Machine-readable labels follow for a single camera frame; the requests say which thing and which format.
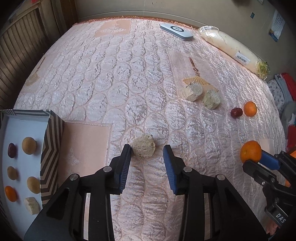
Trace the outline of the brown longan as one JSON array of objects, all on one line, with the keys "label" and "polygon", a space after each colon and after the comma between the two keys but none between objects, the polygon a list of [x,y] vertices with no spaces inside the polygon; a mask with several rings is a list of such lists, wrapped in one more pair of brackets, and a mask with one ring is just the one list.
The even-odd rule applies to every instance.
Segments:
[{"label": "brown longan", "polygon": [[27,178],[27,187],[34,194],[39,194],[41,192],[40,182],[36,177],[30,176]]},{"label": "brown longan", "polygon": [[10,180],[17,180],[18,178],[18,172],[13,166],[8,166],[7,175]]}]

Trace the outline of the pile of clothes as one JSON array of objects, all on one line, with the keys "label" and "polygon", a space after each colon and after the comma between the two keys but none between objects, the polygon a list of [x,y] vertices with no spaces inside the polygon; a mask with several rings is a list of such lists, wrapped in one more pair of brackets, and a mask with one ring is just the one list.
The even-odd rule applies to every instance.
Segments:
[{"label": "pile of clothes", "polygon": [[274,75],[267,85],[278,109],[287,143],[286,151],[289,152],[295,148],[295,101],[282,74]]}]

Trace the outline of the white flat electronic device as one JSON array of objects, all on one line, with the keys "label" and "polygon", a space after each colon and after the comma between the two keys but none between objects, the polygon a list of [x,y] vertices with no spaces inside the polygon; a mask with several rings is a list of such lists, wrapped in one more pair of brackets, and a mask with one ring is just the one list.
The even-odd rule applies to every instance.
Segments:
[{"label": "white flat electronic device", "polygon": [[194,35],[191,34],[190,32],[184,30],[183,28],[180,28],[176,25],[172,24],[160,24],[159,25],[160,29],[163,31],[183,40],[183,41],[189,41],[194,38]]}]

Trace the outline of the striped cardboard box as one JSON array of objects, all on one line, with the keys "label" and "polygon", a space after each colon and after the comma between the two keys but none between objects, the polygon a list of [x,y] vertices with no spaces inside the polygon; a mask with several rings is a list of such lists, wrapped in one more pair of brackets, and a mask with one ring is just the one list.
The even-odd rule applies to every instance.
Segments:
[{"label": "striped cardboard box", "polygon": [[1,110],[1,218],[19,238],[58,189],[63,129],[51,110]]}]

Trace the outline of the white wrapped radish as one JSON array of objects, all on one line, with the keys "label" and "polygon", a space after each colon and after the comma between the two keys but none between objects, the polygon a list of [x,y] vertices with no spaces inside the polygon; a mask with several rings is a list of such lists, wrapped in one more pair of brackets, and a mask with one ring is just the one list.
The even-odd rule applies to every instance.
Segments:
[{"label": "white wrapped radish", "polygon": [[229,55],[260,79],[266,80],[270,73],[269,64],[240,41],[214,26],[203,26],[199,33],[206,42]]}]

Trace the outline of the orange tangerine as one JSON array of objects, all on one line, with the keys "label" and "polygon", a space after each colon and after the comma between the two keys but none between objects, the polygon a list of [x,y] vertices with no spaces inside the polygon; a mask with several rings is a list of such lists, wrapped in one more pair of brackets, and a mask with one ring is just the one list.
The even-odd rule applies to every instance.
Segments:
[{"label": "orange tangerine", "polygon": [[257,113],[257,106],[253,101],[248,101],[245,103],[243,111],[246,116],[253,117]]},{"label": "orange tangerine", "polygon": [[246,142],[240,150],[240,159],[242,163],[248,160],[258,163],[262,157],[262,149],[257,141]]},{"label": "orange tangerine", "polygon": [[4,191],[5,191],[7,199],[10,202],[16,202],[17,201],[18,197],[17,197],[16,191],[15,191],[15,189],[13,187],[6,186],[4,188]]}]

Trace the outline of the pink quilted bed cover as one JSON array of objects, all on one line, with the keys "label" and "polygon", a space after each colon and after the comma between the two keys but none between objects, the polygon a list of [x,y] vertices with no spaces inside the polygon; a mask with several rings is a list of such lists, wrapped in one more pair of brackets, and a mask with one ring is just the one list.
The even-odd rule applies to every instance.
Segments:
[{"label": "pink quilted bed cover", "polygon": [[[255,140],[278,153],[285,134],[267,83],[208,44],[197,31],[182,41],[140,19],[112,19],[74,25],[45,54],[27,79],[17,109],[50,109],[66,121],[110,127],[104,164],[141,135],[152,135],[156,150],[133,158],[123,193],[112,196],[116,240],[177,240],[183,198],[170,190],[163,161],[169,144],[186,165],[208,176],[223,174],[268,224],[262,187],[243,172],[240,148]],[[194,102],[183,89],[203,87]],[[214,110],[202,104],[218,92]],[[232,118],[248,101],[257,113]]]}]

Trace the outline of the wall calendar paper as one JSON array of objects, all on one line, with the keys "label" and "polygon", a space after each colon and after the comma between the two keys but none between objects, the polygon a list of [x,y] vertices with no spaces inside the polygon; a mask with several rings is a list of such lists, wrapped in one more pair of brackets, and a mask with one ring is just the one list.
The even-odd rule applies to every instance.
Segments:
[{"label": "wall calendar paper", "polygon": [[271,26],[268,32],[275,42],[279,40],[284,26],[285,20],[283,19],[281,14],[277,10],[275,10],[273,20],[271,22]]}]

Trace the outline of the wooden slatted cabinet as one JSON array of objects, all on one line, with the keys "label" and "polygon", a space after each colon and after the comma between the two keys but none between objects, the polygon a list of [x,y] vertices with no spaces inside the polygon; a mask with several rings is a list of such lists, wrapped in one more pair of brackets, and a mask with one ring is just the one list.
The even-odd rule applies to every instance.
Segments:
[{"label": "wooden slatted cabinet", "polygon": [[1,1],[1,108],[12,108],[49,48],[75,23],[75,1]]}]

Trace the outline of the dark red jujube date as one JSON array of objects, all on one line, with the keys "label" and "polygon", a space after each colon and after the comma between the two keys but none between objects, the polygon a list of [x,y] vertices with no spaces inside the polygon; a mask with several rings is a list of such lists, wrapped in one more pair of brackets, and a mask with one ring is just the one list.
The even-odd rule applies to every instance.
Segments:
[{"label": "dark red jujube date", "polygon": [[230,115],[232,118],[240,118],[243,115],[243,110],[241,108],[233,108],[230,111]]}]

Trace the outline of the dark red jujube in box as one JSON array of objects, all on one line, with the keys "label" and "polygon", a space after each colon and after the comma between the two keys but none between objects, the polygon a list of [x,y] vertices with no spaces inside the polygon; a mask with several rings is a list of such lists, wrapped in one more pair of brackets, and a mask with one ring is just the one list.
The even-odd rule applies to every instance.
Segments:
[{"label": "dark red jujube in box", "polygon": [[10,143],[8,146],[8,156],[10,158],[15,158],[17,154],[17,148],[14,143]]}]

